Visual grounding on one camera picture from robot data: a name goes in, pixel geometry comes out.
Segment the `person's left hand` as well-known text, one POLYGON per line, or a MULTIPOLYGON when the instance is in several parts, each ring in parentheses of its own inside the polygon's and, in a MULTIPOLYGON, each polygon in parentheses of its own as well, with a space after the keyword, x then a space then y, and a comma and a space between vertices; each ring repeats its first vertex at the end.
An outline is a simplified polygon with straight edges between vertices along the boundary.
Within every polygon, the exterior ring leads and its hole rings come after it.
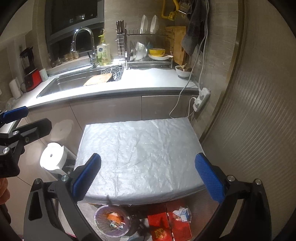
POLYGON ((10 192, 8 190, 7 178, 1 178, 0 180, 0 205, 5 204, 10 199, 10 192))

